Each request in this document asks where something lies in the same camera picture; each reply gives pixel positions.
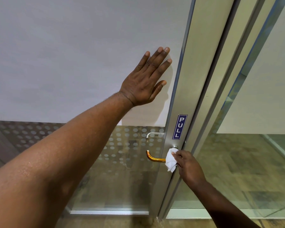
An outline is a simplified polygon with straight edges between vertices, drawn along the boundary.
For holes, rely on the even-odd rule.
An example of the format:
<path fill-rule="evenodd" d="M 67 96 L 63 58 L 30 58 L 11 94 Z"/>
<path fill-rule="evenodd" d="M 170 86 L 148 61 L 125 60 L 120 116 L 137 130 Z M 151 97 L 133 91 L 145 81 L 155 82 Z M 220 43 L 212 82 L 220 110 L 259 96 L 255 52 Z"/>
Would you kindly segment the person's left hand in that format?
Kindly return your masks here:
<path fill-rule="evenodd" d="M 145 72 L 145 66 L 141 70 L 133 70 L 123 81 L 119 93 L 130 101 L 130 108 L 145 105 L 154 101 L 149 99 L 155 85 L 172 63 L 167 57 L 154 72 Z"/>

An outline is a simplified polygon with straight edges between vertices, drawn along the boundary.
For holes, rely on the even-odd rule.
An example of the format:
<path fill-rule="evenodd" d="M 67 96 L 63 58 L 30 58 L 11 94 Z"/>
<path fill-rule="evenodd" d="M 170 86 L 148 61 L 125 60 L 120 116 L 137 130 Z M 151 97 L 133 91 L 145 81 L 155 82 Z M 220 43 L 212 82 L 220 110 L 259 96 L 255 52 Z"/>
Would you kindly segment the frosted glass door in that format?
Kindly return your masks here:
<path fill-rule="evenodd" d="M 171 172 L 152 157 L 182 148 L 229 14 L 240 0 L 0 0 L 0 167 L 117 92 L 143 54 L 170 47 L 167 85 L 117 124 L 65 211 L 160 212 Z M 178 115 L 188 115 L 173 140 Z M 150 132 L 162 138 L 146 138 Z"/>

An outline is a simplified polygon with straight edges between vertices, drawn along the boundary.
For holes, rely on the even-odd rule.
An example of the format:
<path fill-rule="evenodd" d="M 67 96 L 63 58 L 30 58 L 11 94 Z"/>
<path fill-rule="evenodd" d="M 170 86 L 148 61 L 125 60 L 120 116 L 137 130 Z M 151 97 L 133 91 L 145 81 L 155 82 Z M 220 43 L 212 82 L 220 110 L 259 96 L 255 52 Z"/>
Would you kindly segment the person's right forearm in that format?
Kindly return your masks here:
<path fill-rule="evenodd" d="M 205 178 L 183 179 L 205 207 L 217 228 L 261 228 Z"/>

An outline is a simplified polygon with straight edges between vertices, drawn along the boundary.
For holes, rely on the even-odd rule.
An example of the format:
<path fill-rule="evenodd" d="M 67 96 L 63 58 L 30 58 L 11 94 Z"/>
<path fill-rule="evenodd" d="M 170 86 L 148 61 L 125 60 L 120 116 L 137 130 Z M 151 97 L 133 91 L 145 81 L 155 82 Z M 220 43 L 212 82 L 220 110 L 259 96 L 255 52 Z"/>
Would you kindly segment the person's left forearm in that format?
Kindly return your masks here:
<path fill-rule="evenodd" d="M 0 228 L 54 228 L 110 134 L 138 99 L 119 91 L 0 168 Z"/>

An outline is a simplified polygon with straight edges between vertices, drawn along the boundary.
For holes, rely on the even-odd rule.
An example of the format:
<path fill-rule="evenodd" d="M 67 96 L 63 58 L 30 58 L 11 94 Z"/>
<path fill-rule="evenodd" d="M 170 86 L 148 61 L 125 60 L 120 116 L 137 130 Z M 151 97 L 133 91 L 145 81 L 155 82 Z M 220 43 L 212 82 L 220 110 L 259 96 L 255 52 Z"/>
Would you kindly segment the white tissue cloth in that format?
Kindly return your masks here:
<path fill-rule="evenodd" d="M 169 172 L 173 173 L 176 169 L 177 161 L 175 160 L 175 157 L 173 156 L 174 153 L 178 151 L 177 148 L 171 148 L 168 150 L 165 165 Z"/>

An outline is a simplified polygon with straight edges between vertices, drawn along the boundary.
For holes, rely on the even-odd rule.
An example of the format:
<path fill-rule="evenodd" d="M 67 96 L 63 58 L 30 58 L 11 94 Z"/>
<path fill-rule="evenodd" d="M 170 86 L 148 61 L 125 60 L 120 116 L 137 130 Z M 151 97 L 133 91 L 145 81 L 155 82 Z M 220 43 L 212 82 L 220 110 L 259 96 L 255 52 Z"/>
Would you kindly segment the blue door sign sticker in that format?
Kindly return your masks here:
<path fill-rule="evenodd" d="M 172 137 L 173 140 L 180 140 L 185 123 L 186 123 L 187 116 L 188 115 L 178 115 L 176 125 L 175 125 L 175 130 L 174 130 L 173 137 Z"/>

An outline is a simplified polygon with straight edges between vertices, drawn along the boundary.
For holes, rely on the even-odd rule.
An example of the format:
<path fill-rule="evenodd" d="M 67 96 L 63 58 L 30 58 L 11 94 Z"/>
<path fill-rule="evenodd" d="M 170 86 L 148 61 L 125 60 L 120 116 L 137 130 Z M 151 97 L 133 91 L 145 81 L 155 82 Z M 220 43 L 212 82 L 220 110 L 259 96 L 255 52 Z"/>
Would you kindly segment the aluminium door frame post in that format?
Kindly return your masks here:
<path fill-rule="evenodd" d="M 230 74 L 233 74 L 234 66 L 239 65 L 239 70 L 242 68 L 247 58 L 244 53 L 250 52 L 260 28 L 263 26 L 261 21 L 267 17 L 274 1 L 241 0 L 237 7 L 232 25 L 216 61 L 215 69 L 209 80 L 206 81 L 206 89 L 202 92 L 193 116 L 193 124 L 182 147 L 183 150 L 190 151 L 193 156 L 194 148 L 207 127 L 214 110 L 221 108 L 217 106 L 218 101 L 222 100 L 224 103 L 226 99 L 226 96 L 222 97 L 221 94 Z"/>

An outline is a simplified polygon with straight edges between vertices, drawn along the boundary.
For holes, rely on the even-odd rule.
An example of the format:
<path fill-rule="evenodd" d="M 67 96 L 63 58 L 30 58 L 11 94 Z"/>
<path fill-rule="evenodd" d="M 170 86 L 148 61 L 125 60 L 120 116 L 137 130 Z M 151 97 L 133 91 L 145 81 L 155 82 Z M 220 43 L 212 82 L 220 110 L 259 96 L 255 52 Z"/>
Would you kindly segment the person's right hand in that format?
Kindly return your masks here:
<path fill-rule="evenodd" d="M 179 175 L 182 180 L 190 187 L 196 188 L 199 184 L 206 182 L 204 172 L 189 151 L 182 150 L 182 156 L 184 158 L 184 165 L 179 168 Z"/>

